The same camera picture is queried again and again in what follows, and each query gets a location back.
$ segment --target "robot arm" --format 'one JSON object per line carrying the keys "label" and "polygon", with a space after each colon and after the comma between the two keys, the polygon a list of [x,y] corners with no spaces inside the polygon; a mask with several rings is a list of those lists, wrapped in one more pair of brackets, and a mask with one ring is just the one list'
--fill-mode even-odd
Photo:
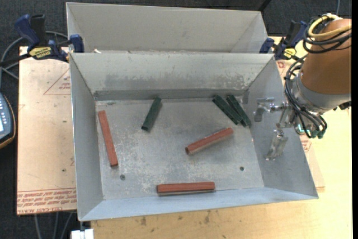
{"label": "robot arm", "polygon": [[327,129],[322,115],[351,105],[351,36],[351,19],[332,14],[314,19],[307,27],[303,39],[307,54],[290,66],[285,77],[287,102],[281,106],[270,103],[268,109],[282,111],[282,115],[267,159],[283,151],[287,138],[282,128],[293,126],[299,134],[322,138]]}

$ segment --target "clamp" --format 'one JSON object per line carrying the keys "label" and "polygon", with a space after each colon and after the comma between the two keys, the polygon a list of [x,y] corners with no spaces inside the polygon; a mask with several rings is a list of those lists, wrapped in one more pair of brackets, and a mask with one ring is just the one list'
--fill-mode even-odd
{"label": "clamp", "polygon": [[267,54],[271,48],[274,49],[275,60],[289,60],[291,58],[298,60],[296,55],[296,45],[304,37],[304,31],[308,24],[304,21],[291,21],[289,32],[282,37],[278,44],[274,43],[272,38],[267,38],[260,48],[260,53]]}
{"label": "clamp", "polygon": [[[21,37],[30,42],[27,56],[36,60],[55,59],[68,62],[69,55],[54,40],[47,40],[44,15],[25,14],[15,22],[15,29]],[[66,44],[73,46],[71,51],[84,52],[83,40],[78,34],[71,35]]]}

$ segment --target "wooden block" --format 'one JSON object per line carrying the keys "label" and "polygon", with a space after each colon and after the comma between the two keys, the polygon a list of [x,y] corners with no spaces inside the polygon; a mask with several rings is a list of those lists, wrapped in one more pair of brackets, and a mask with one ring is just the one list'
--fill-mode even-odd
{"label": "wooden block", "polygon": [[157,185],[157,193],[159,195],[202,193],[214,190],[215,183],[213,181]]}
{"label": "wooden block", "polygon": [[194,154],[204,148],[210,147],[211,145],[220,142],[221,140],[225,139],[226,137],[232,135],[234,130],[232,128],[222,129],[208,137],[202,138],[189,144],[185,151],[187,154]]}
{"label": "wooden block", "polygon": [[117,159],[116,150],[115,150],[114,144],[113,144],[110,126],[108,125],[106,111],[99,111],[98,119],[100,120],[103,138],[105,139],[107,155],[108,155],[108,159],[110,161],[110,165],[111,165],[111,167],[117,166],[118,159]]}

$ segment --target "yellow clamp label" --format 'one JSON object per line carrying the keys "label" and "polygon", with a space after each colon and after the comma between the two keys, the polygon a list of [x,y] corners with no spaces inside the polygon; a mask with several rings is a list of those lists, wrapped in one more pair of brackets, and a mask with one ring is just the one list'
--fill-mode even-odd
{"label": "yellow clamp label", "polygon": [[33,50],[29,52],[30,56],[35,57],[37,59],[40,59],[42,57],[51,55],[51,47],[48,46],[40,46],[40,47],[34,47]]}
{"label": "yellow clamp label", "polygon": [[291,58],[292,56],[294,56],[296,54],[296,49],[295,48],[286,48],[284,51],[284,56],[287,58]]}

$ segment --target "black cable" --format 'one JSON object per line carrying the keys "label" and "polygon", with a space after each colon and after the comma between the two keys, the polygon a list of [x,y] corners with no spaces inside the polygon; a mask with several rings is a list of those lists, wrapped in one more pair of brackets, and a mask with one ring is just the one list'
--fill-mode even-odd
{"label": "black cable", "polygon": [[286,77],[285,77],[284,92],[285,92],[285,96],[286,96],[288,102],[294,109],[295,115],[298,116],[298,118],[300,119],[300,122],[301,122],[301,125],[302,125],[302,128],[303,128],[305,134],[307,135],[308,138],[311,138],[312,136],[310,135],[307,127],[305,126],[303,117],[307,118],[312,124],[314,124],[317,131],[320,131],[320,126],[322,126],[322,131],[325,131],[327,129],[327,123],[320,115],[316,116],[314,114],[311,114],[303,105],[301,105],[298,102],[298,100],[294,97],[294,95],[292,94],[291,88],[289,86],[289,82],[291,81],[290,80],[291,76],[294,75],[293,71],[300,69],[302,67],[301,62],[306,57],[307,57],[307,54],[305,56],[299,58],[299,60],[294,62],[289,67],[289,69],[286,73]]}
{"label": "black cable", "polygon": [[[59,32],[55,32],[55,31],[46,31],[47,34],[50,34],[50,35],[53,35],[55,36],[55,39],[56,39],[56,44],[58,45],[58,39],[57,37],[60,36],[60,37],[63,37],[63,38],[68,38],[67,35],[65,34],[62,34],[62,33],[59,33]],[[13,63],[14,61],[19,61],[19,60],[22,60],[23,58],[27,58],[26,56],[19,56],[17,58],[14,58],[14,59],[10,59],[10,60],[7,60],[5,61],[5,58],[7,56],[7,54],[14,48],[18,48],[18,44],[21,43],[22,41],[27,41],[25,38],[18,38],[16,39],[15,41],[13,41],[4,51],[4,53],[2,54],[1,56],[1,59],[0,59],[0,89],[1,89],[1,85],[2,85],[2,73],[3,72],[6,72],[7,74],[9,74],[11,77],[15,78],[15,79],[18,79],[18,77],[16,77],[14,74],[12,74],[9,69],[10,68],[13,68],[15,67],[16,65],[18,65],[18,63],[15,63],[15,64],[12,64],[8,67],[3,67],[4,65],[7,65],[9,63]]]}
{"label": "black cable", "polygon": [[[339,32],[337,34],[333,34],[330,38],[325,39],[325,40],[321,40],[321,41],[316,40],[316,39],[312,39],[311,37],[309,37],[308,30],[312,26],[313,22],[315,20],[319,19],[319,18],[320,17],[312,19],[310,24],[307,26],[307,28],[305,29],[305,31],[303,33],[302,46],[303,46],[305,51],[307,51],[309,53],[312,53],[312,54],[321,54],[321,53],[326,53],[326,52],[333,51],[333,50],[344,50],[344,49],[347,49],[347,48],[350,47],[350,45],[349,45],[348,47],[338,49],[345,41],[347,41],[349,38],[352,37],[352,32],[350,32],[347,35],[342,36],[343,34],[347,33],[349,30],[341,31],[341,32]],[[331,19],[327,19],[326,21],[322,21],[320,23],[320,26],[324,27],[328,22],[330,22],[330,20]],[[322,50],[312,50],[312,49],[307,47],[307,44],[320,46],[322,48]],[[322,45],[328,45],[328,44],[334,44],[334,45],[332,45],[329,48],[322,47]]]}

